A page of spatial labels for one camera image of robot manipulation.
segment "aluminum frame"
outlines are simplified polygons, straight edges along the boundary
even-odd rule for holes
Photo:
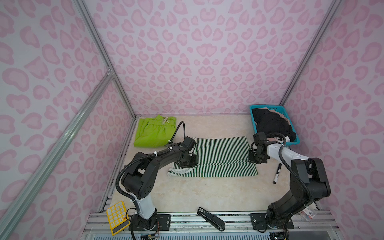
[[[100,55],[103,59],[103,62],[108,69],[108,73],[110,73],[114,76],[114,82],[118,88],[119,94],[120,94],[121,98],[123,99],[124,104],[129,109],[129,113],[130,113],[131,117],[133,119],[135,119],[136,114],[133,111],[133,108],[129,102],[128,96],[127,96],[126,92],[124,91],[124,88],[123,88],[123,86],[122,86],[122,84],[121,84],[121,82],[120,82],[120,80],[116,74],[116,70],[113,67],[111,60],[109,59],[106,48],[104,47],[103,42],[101,40],[101,37],[99,36],[99,33],[98,33],[94,23],[93,23],[93,20],[92,20],[91,14],[89,13],[87,5],[85,4],[85,2],[83,0],[73,0],[73,2],[78,9],[79,14],[81,15],[81,17],[85,23],[85,26],[87,27],[87,29],[91,35],[92,40],[95,42],[95,45],[100,52]]]
[[[265,211],[247,211],[247,212],[212,212],[225,222],[225,232],[256,232],[253,230],[250,213],[265,213]],[[295,225],[290,232],[305,231],[326,231],[339,232],[337,223],[330,211],[318,210],[316,217],[307,222],[300,215],[292,216]],[[198,216],[196,212],[166,212],[158,214],[170,214],[170,229],[161,233],[209,233],[217,232],[217,229],[210,223]],[[110,233],[107,214],[90,214],[88,222],[84,228],[83,236],[88,234]],[[282,232],[282,230],[267,230],[267,232]]]
[[[85,120],[88,118],[89,114],[103,95],[104,91],[107,89],[112,79],[113,76],[110,74],[106,74],[103,77],[101,82],[96,86],[96,89],[92,92],[83,106],[79,109],[79,112],[72,119],[62,136],[53,146],[52,150],[43,159],[40,166],[28,180],[23,190],[9,206],[0,221],[1,240],[8,239],[11,236],[12,232],[23,218],[25,212],[28,210],[44,183],[55,169],[65,151],[72,143],[72,140],[76,137],[76,134],[83,126]]]
[[[110,196],[112,196],[112,194],[113,194],[113,190],[115,188],[114,183],[115,183],[117,174],[118,174],[118,172],[120,172],[120,170],[122,168],[122,164],[124,163],[129,144],[131,143],[133,131],[134,131],[135,126],[136,126],[136,122],[137,122],[136,120],[133,120],[130,127],[129,127],[127,136],[126,136],[124,143],[123,143],[123,147],[120,150],[120,154],[119,154],[120,157],[117,159],[117,161],[115,163],[112,174],[108,180],[109,184],[108,184],[108,186],[107,186],[106,190],[104,191],[103,196],[101,198],[100,206],[98,207],[98,210],[97,210],[97,212],[99,212],[99,213],[104,211],[104,208],[105,208],[105,205],[107,204],[108,198]]]
[[[309,47],[308,47],[308,49],[307,49],[307,51],[303,57],[303,60],[300,62],[295,74],[292,77],[290,84],[288,85],[283,97],[281,98],[281,101],[279,103],[280,106],[284,106],[285,103],[287,102],[290,94],[293,91],[293,88],[296,86],[296,83],[299,81],[303,70],[308,65],[309,61],[311,60],[312,56],[314,55],[316,48],[319,46],[323,36],[327,32],[333,19],[336,17],[336,14],[340,10],[340,8],[341,8],[340,6],[342,5],[343,2],[344,2],[344,0],[333,0],[331,2],[331,5],[328,8],[327,13],[325,14],[319,28],[317,29],[317,31],[316,31],[313,39],[312,39],[311,44],[309,45]]]

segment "cable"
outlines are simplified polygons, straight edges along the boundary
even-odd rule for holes
[[[257,230],[258,232],[260,232],[260,233],[265,233],[266,230],[267,230],[267,228],[268,228],[268,216],[265,215],[265,229],[264,229],[264,231],[259,231],[258,229],[256,229],[256,230]]]
[[[285,219],[285,221],[283,223],[285,240],[289,240],[288,221],[289,221],[289,219]]]
[[[291,172],[291,174],[297,179],[297,181],[299,181],[299,183],[301,184],[301,186],[304,188],[304,190],[306,191],[308,197],[309,197],[309,201],[307,203],[305,203],[305,205],[309,206],[313,203],[313,196],[312,196],[312,193],[311,191],[309,190],[308,186],[305,185],[305,183],[300,179],[300,177],[297,175],[297,173],[295,173],[292,168],[288,165],[288,163],[284,160],[283,158],[283,155],[282,155],[282,152],[283,152],[283,149],[284,149],[284,145],[281,145],[280,149],[279,149],[279,157],[280,157],[280,160],[281,162],[284,164],[284,166]]]
[[[178,131],[178,129],[179,129],[179,127],[180,127],[181,124],[183,124],[183,128],[184,128],[184,139],[185,139],[185,123],[184,123],[183,121],[181,121],[181,122],[178,124],[178,126],[177,126],[177,128],[176,128],[176,131],[175,131],[175,133],[173,134],[172,138],[170,139],[171,142],[172,142],[173,138],[176,136],[176,133],[177,133],[177,131]]]
[[[168,148],[168,149],[164,149],[160,152],[157,153],[157,156],[159,155],[163,155],[164,153],[167,153],[167,152],[170,152],[171,151],[171,148]],[[133,160],[132,162],[130,162],[128,165],[126,165],[118,174],[118,176],[116,177],[116,182],[115,182],[115,187],[116,187],[116,190],[123,196],[126,196],[127,198],[131,199],[136,207],[136,211],[139,213],[140,212],[140,207],[139,207],[139,204],[136,202],[136,199],[134,196],[132,196],[131,194],[123,191],[121,188],[120,188],[120,179],[121,177],[124,175],[125,171],[130,167],[132,166],[133,164],[143,160],[143,159],[146,159],[146,158],[149,158],[149,157],[155,157],[156,155],[155,154],[147,154],[145,156],[142,156],[142,157],[139,157],[139,158],[136,158],[135,160]]]
[[[285,144],[286,144],[285,136],[281,133],[278,133],[278,132],[269,133],[266,135],[266,137],[268,137],[268,136],[269,137],[279,136],[283,139],[283,143],[279,149],[279,158],[280,158],[281,162],[284,164],[284,166],[291,172],[291,174],[296,178],[296,180],[300,183],[300,185],[306,191],[306,193],[309,197],[309,201],[307,203],[305,203],[305,205],[308,205],[308,206],[311,205],[313,203],[313,196],[312,196],[311,191],[309,190],[308,186],[305,185],[305,183],[300,179],[300,177],[297,175],[297,173],[292,170],[292,168],[288,165],[288,163],[283,158],[282,152],[283,152],[283,149],[284,149]],[[289,219],[287,218],[287,219],[285,219],[285,221],[283,223],[283,230],[284,230],[284,235],[285,235],[286,240],[288,240],[288,238],[289,238],[288,222],[289,222]]]
[[[256,148],[253,148],[252,146],[254,146],[255,145],[255,142],[253,142],[252,144],[251,144],[251,149],[252,150],[256,150]]]
[[[159,223],[159,221],[157,221],[157,231],[155,232],[155,234],[153,236],[155,236],[156,233],[160,236],[160,223]]]
[[[272,132],[272,133],[268,133],[268,134],[266,135],[266,137],[273,137],[273,136],[279,136],[279,137],[281,137],[282,140],[283,140],[283,145],[285,146],[285,144],[286,144],[286,139],[285,139],[285,136],[284,136],[283,134],[281,134],[281,133],[279,133],[279,132]]]
[[[128,209],[126,212],[125,212],[125,218],[128,219],[128,211],[131,210],[131,209],[134,209],[136,210],[136,208],[134,207],[131,207],[130,209]]]

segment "white arm segment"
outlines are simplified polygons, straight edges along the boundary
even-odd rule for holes
[[[139,216],[141,216],[144,219],[149,219],[156,210],[155,206],[152,203],[151,194],[148,194],[148,196],[140,200],[134,194],[132,193],[129,193],[129,194],[134,196],[136,199],[135,201],[137,201],[137,203],[139,204],[139,208],[140,208]]]
[[[274,143],[271,145],[268,145],[267,148],[267,154],[270,158],[274,158],[277,161],[281,162],[280,157],[279,157],[279,150],[280,150],[281,144]],[[288,165],[291,165],[291,160],[292,159],[301,159],[301,160],[308,160],[307,156],[303,156],[298,154],[297,152],[294,152],[288,148],[284,148],[282,153],[284,160],[288,163]]]

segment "plastic basket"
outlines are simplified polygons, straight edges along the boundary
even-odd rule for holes
[[[292,123],[291,119],[289,118],[288,113],[287,113],[287,111],[285,110],[284,107],[278,106],[278,105],[251,105],[251,106],[249,106],[249,111],[251,112],[252,124],[253,124],[253,129],[255,130],[255,133],[257,133],[257,130],[256,130],[255,119],[253,118],[253,114],[252,114],[252,109],[254,109],[254,108],[268,108],[268,109],[275,110],[278,113],[282,113],[291,122],[292,130],[296,133],[296,130],[295,130],[294,126],[293,126],[293,123]],[[299,136],[296,133],[295,141],[287,142],[286,145],[287,146],[297,145],[299,143],[300,143]]]

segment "mounting plate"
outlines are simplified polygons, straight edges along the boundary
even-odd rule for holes
[[[262,231],[265,230],[265,225],[266,225],[265,213],[249,214],[249,215],[251,216],[251,223],[252,223],[253,230],[256,230],[256,229],[262,230]],[[288,229],[294,229],[292,220],[288,222]],[[277,229],[272,229],[267,226],[267,230],[277,230]]]
[[[195,167],[196,164],[197,164],[197,156],[196,155],[192,155],[192,157],[190,158],[190,160],[188,162],[179,162],[179,166],[181,168]]]
[[[169,231],[170,226],[170,214],[157,214],[156,215],[156,223],[155,227],[151,231],[157,230],[157,222],[160,223],[159,230],[160,231]],[[138,226],[135,224],[135,222],[131,222],[131,225],[129,226],[129,230],[133,228],[134,231],[146,231],[142,226]]]

